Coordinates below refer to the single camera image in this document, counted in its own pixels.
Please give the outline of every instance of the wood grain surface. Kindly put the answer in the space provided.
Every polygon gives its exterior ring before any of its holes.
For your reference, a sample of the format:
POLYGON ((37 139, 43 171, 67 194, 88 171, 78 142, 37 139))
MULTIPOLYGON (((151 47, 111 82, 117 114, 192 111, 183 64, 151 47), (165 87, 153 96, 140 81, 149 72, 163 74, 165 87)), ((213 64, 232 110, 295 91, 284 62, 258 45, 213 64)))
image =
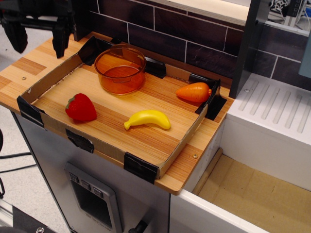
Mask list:
MULTIPOLYGON (((92 35, 109 39, 109 37, 91 33, 77 42, 71 36, 69 47, 61 59, 56 58, 52 39, 50 39, 0 72, 0 104, 19 114, 17 97, 74 55, 92 35)), ((45 110, 52 119, 78 128, 95 138, 118 145, 121 150, 134 155, 141 154, 144 160, 160 165, 167 160, 198 117, 194 113, 198 105, 189 104, 175 96, 175 90, 183 85, 185 85, 184 82, 171 77, 160 80, 146 73, 146 82, 139 91, 124 96, 115 96, 101 88, 93 67, 83 65, 74 72, 74 75, 67 76, 59 85, 45 93, 34 105, 45 110), (88 95, 94 102, 98 113, 97 120, 81 123, 75 122, 66 115, 64 109, 68 100, 80 92, 88 95), (150 108, 164 112, 170 119, 172 128, 164 130, 155 125, 144 125, 125 130, 123 123, 133 113, 150 108)), ((228 94, 229 89, 222 87, 221 95, 228 100, 225 106, 214 121, 206 118, 202 121, 190 142, 186 144, 165 175, 155 181, 156 186, 175 195, 181 191, 233 102, 228 94)), ((107 157, 100 151, 96 153, 122 167, 122 163, 117 159, 107 157)))

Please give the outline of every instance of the cardboard bottom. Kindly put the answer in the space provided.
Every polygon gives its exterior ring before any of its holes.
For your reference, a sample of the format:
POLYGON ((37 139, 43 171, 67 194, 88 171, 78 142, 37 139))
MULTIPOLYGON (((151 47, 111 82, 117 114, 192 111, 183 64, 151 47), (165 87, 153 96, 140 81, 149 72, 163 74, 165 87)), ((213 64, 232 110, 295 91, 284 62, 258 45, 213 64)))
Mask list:
POLYGON ((223 154, 198 196, 271 233, 311 232, 310 191, 223 154))

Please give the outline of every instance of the floor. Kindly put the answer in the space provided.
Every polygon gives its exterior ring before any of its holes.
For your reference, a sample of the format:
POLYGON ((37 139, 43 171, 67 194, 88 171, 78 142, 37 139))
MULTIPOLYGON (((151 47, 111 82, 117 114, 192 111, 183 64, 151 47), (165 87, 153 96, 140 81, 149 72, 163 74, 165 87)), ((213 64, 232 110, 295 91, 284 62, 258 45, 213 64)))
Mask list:
MULTIPOLYGON (((11 63, 52 37, 50 31, 26 29, 28 45, 19 54, 10 44, 3 27, 0 25, 0 71, 11 63)), ((0 105, 0 129, 3 133, 3 148, 0 157, 4 155, 29 152, 29 149, 9 110, 0 105)), ((59 233, 69 233, 54 199, 45 184, 39 169, 35 167, 18 171, 5 172, 13 168, 35 164, 32 156, 23 156, 0 160, 0 178, 3 181, 5 195, 3 200, 34 217, 52 230, 59 233)))

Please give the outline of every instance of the wall tile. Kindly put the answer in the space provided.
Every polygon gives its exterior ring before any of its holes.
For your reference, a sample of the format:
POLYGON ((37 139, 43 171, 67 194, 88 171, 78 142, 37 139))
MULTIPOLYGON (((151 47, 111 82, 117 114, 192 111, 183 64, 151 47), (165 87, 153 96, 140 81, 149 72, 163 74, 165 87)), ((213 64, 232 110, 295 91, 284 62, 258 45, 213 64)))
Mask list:
POLYGON ((311 79, 298 74, 301 63, 279 57, 272 79, 311 91, 311 79))
POLYGON ((99 11, 123 21, 154 28, 154 8, 128 0, 99 0, 99 11))
POLYGON ((226 27, 155 8, 155 29, 191 42, 223 50, 226 27))
POLYGON ((187 45, 186 63, 233 78, 237 57, 193 43, 187 45))
POLYGON ((262 51, 257 51, 252 72, 270 78, 275 63, 276 63, 275 55, 262 51))
POLYGON ((229 54, 238 56, 240 51, 240 45, 242 42, 243 32, 228 28, 227 36, 225 39, 225 50, 229 54))
POLYGON ((265 25, 259 49, 301 61, 308 38, 265 25))
POLYGON ((97 0, 88 0, 87 2, 89 10, 98 13, 97 0))
POLYGON ((185 60, 186 42, 168 35, 129 24, 130 44, 171 57, 185 60))
POLYGON ((128 42, 127 23, 90 12, 92 31, 128 42))
POLYGON ((218 19, 215 19, 215 18, 210 18, 210 17, 207 17, 207 16, 202 16, 202 15, 199 15, 199 14, 196 14, 196 13, 192 13, 192 12, 188 12, 188 15, 189 16, 193 16, 193 17, 197 17, 197 18, 201 18, 201 19, 204 19, 204 20, 207 20, 207 21, 210 21, 210 22, 219 23, 221 25, 225 25, 225 26, 228 26, 228 27, 231 27, 231 28, 242 30, 242 31, 244 31, 244 28, 245 28, 244 26, 241 26, 241 25, 237 25, 237 24, 234 24, 234 23, 229 23, 229 22, 221 21, 221 20, 218 20, 218 19))

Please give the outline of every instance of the screw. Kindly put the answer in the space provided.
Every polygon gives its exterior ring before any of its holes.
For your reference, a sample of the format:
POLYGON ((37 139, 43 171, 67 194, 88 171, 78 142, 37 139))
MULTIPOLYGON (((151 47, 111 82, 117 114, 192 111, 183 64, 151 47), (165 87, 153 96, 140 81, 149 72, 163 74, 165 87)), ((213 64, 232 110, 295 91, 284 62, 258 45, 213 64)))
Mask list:
POLYGON ((36 233, 44 233, 44 228, 43 227, 39 227, 37 229, 36 233))

